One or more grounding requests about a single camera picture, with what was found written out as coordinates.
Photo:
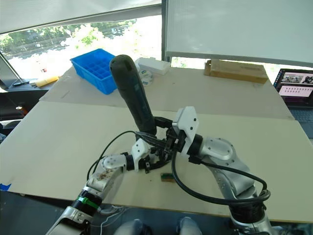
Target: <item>blue storage tray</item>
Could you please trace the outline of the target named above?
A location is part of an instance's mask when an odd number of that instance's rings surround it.
[[[76,73],[89,81],[104,94],[110,94],[116,89],[109,69],[109,63],[114,55],[103,49],[93,50],[71,59]]]

